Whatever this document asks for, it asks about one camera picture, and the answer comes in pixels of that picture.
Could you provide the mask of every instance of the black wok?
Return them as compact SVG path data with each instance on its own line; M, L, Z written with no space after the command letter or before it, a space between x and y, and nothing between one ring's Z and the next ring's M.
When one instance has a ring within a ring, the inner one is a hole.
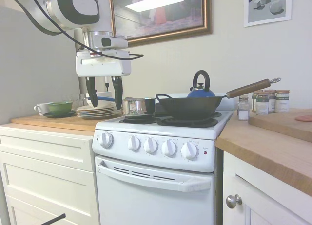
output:
M225 97L234 98L244 94L248 94L257 90L270 87L271 84L277 83L281 78L274 80L265 79L226 93L223 97L186 97L172 98L166 94L157 94L156 98L164 107L166 112L175 119L181 120L202 120L207 119L215 113L220 105L221 100Z

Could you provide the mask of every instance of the stove knob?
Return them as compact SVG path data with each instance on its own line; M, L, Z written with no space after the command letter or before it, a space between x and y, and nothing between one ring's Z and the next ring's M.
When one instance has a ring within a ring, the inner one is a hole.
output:
M137 151L140 148L141 142L135 136L130 137L128 141L128 149L132 151Z
M157 141L155 141L151 138L148 138L147 141L144 143L144 150L145 150L145 152L147 152L149 154L155 153L157 148L158 148Z
M176 145L172 141L166 141L164 144L162 144L161 151L164 155L170 157L175 154Z
M108 149L112 143L113 136L110 133L102 133L102 135L99 137L99 144L105 149Z
M197 147L196 145L187 142L182 146L181 152L183 157L191 160L197 155Z

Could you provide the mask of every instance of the stack of plates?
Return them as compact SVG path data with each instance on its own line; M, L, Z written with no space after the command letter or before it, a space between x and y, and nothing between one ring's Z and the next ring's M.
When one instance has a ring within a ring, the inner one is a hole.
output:
M109 106L106 108L93 108L90 106L83 106L77 108L77 116L84 119L106 119L114 115L121 114L121 110L118 111L115 106Z

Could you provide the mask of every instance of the painting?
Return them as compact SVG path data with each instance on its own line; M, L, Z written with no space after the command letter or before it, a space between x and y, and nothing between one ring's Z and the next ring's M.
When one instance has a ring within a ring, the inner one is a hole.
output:
M117 37L130 46L211 33L211 0L111 0Z
M292 0L244 0L244 26L290 20Z

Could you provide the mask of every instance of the gold frame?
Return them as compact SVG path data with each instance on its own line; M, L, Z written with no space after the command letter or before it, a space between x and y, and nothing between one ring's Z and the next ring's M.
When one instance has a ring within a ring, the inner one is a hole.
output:
M155 35L150 35L146 37L133 38L133 39L128 40L129 47L211 34L212 33L211 3L212 3L211 0L202 0L204 26L182 29L182 30L172 31L169 33L164 33L164 34L155 34ZM113 0L110 0L110 6L111 6L111 11L112 11L112 27L114 31L114 36L116 36Z

